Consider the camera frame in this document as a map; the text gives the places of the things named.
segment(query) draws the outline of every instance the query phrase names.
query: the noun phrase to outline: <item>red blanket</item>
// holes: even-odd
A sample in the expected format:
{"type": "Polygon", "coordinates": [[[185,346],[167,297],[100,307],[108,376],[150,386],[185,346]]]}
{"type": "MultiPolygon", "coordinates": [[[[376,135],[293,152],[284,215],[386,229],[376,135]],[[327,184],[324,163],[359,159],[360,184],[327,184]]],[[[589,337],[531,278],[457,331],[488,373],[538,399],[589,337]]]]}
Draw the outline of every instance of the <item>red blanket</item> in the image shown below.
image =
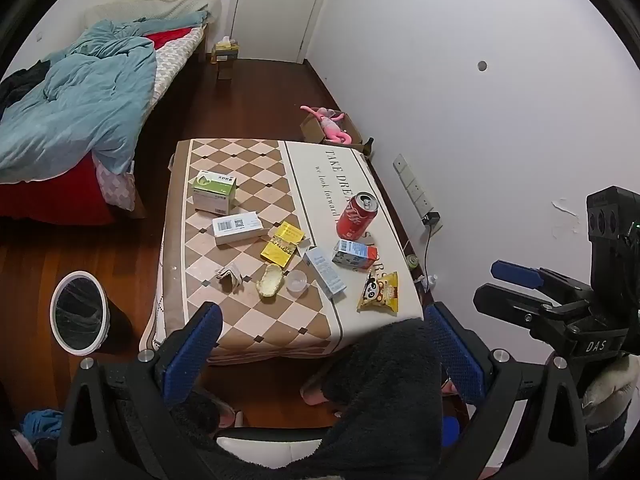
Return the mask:
{"type": "MultiPolygon", "coordinates": [[[[157,50],[186,36],[190,28],[146,36],[157,50]]],[[[91,153],[65,174],[41,182],[0,184],[0,216],[32,218],[58,225],[104,225],[114,221],[95,176],[91,153]]]]}

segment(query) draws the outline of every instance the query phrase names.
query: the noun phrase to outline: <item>wall socket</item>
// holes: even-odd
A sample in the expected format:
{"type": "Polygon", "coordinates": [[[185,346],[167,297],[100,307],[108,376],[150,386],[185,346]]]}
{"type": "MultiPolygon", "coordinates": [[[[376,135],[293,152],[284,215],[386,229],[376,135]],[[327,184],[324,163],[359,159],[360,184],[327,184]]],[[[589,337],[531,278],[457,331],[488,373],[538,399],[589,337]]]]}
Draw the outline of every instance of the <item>wall socket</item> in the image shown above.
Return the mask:
{"type": "MultiPolygon", "coordinates": [[[[411,202],[414,204],[420,218],[424,218],[428,212],[434,210],[433,202],[428,198],[427,194],[422,189],[422,186],[414,176],[414,172],[409,167],[409,164],[405,160],[404,156],[398,155],[394,160],[394,169],[400,177],[402,186],[409,194],[411,202]]],[[[433,228],[432,235],[436,233],[442,227],[442,220],[433,228]]]]}

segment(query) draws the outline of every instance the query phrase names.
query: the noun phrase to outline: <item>green and white box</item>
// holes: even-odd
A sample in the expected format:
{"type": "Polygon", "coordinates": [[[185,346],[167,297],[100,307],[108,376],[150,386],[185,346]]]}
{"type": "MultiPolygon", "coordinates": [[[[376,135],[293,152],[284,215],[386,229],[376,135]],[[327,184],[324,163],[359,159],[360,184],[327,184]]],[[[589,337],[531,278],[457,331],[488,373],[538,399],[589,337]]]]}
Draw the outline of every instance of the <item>green and white box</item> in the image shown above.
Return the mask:
{"type": "Polygon", "coordinates": [[[201,171],[193,181],[193,205],[217,215],[228,215],[236,195],[234,176],[201,171]]]}

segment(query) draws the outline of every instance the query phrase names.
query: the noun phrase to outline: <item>plastic cup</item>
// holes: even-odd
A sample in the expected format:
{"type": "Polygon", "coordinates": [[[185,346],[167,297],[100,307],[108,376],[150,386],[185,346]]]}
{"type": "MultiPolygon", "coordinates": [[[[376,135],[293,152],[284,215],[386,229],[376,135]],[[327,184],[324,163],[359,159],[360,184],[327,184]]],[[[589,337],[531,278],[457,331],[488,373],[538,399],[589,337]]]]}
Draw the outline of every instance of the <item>plastic cup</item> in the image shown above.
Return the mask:
{"type": "Polygon", "coordinates": [[[95,276],[83,270],[58,283],[49,322],[58,344],[78,356],[98,349],[117,354],[129,347],[133,332],[126,314],[107,297],[95,276]]]}
{"type": "Polygon", "coordinates": [[[285,284],[289,291],[294,294],[300,294],[304,292],[307,285],[306,274],[301,270],[291,270],[287,274],[285,284]]]}

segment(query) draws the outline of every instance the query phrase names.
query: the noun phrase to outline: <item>door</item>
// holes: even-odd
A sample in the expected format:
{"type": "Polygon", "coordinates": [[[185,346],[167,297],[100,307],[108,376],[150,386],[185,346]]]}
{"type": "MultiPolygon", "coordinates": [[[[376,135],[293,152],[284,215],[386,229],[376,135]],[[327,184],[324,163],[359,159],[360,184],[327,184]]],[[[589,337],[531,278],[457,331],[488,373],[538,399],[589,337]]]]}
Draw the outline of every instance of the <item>door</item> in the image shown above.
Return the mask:
{"type": "Polygon", "coordinates": [[[296,62],[316,0],[238,0],[231,37],[240,57],[296,62]]]}

